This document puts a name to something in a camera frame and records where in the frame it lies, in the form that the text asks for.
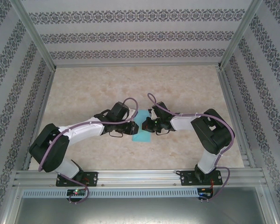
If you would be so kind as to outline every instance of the white robotic arm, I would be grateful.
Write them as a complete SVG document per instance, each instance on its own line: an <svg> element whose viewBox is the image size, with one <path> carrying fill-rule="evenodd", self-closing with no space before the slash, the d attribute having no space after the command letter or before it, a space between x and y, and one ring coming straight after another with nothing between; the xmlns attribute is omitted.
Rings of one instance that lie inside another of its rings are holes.
<svg viewBox="0 0 280 224"><path fill-rule="evenodd" d="M157 103L158 106L167 110L163 102ZM224 124L218 120L205 116L175 116L157 106L149 110L151 118L147 118L142 124L142 129L149 132L161 133L164 128L170 131L194 130L201 141L204 152L195 167L195 176L203 182L207 174L216 168L216 162L227 146L231 142L231 133ZM224 120L213 109L207 110L204 114L214 116L219 120Z"/></svg>
<svg viewBox="0 0 280 224"><path fill-rule="evenodd" d="M135 122L123 123L135 116L134 113L135 110L117 102L111 110L105 110L75 125L56 127L48 124L33 142L29 152L46 172L56 171L79 181L79 173L83 171L74 161L64 157L67 148L86 138L112 131L136 134L139 127Z"/></svg>

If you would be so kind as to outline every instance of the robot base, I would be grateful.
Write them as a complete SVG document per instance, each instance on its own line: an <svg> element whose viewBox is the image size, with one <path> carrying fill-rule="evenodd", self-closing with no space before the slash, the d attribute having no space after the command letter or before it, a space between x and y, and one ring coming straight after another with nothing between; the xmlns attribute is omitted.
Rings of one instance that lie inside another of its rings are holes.
<svg viewBox="0 0 280 224"><path fill-rule="evenodd" d="M182 186L202 186L202 185L222 185L222 176L219 170L213 170L209 174L205 175L205 179L200 182L196 176L194 170L176 171L176 174L181 177Z"/></svg>
<svg viewBox="0 0 280 224"><path fill-rule="evenodd" d="M84 171L83 176L79 182L85 184L87 187L96 187L98 182L98 172ZM81 185L69 181L60 175L57 176L56 186L57 187L81 187Z"/></svg>

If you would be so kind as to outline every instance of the wall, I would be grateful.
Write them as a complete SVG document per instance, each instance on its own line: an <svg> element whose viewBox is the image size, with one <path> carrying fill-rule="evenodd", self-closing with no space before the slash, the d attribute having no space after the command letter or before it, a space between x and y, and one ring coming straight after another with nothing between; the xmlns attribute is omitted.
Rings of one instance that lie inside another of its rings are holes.
<svg viewBox="0 0 280 224"><path fill-rule="evenodd" d="M0 209L22 169L52 72L8 0L0 0Z"/></svg>
<svg viewBox="0 0 280 224"><path fill-rule="evenodd" d="M251 0L24 0L57 65L218 63Z"/></svg>
<svg viewBox="0 0 280 224"><path fill-rule="evenodd" d="M280 0L262 2L225 72L280 216Z"/></svg>

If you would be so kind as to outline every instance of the marble floor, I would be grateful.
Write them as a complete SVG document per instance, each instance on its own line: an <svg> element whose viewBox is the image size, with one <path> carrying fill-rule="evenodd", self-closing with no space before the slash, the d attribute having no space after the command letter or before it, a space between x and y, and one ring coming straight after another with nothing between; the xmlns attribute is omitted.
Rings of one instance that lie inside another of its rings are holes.
<svg viewBox="0 0 280 224"><path fill-rule="evenodd" d="M139 109L148 109L151 92L173 112L195 113L215 109L231 125L214 66L149 66L58 68L41 130L48 123L67 126L111 109L117 101L135 98ZM133 108L133 101L127 102ZM68 148L66 157L82 169L194 168L203 153L194 131L151 135L151 142L133 142L132 136L108 134L85 139ZM238 144L224 154L219 165L244 167ZM32 160L30 170L37 169Z"/></svg>

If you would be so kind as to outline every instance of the light blue block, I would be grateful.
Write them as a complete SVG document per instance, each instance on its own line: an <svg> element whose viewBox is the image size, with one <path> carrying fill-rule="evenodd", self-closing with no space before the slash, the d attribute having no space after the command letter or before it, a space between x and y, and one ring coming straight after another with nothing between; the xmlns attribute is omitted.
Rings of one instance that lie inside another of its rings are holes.
<svg viewBox="0 0 280 224"><path fill-rule="evenodd" d="M142 123L147 117L150 117L148 110L138 110L138 114L134 118L134 121L139 126L139 130L137 134L133 135L133 141L150 142L151 133L142 130Z"/></svg>

